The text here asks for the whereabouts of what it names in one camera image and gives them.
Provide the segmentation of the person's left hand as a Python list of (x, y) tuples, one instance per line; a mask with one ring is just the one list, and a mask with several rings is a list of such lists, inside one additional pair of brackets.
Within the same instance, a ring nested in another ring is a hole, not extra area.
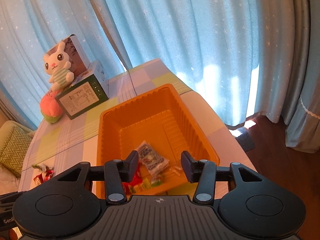
[(22, 237), (22, 234), (18, 227), (12, 228), (9, 230), (9, 237), (10, 240), (19, 240)]

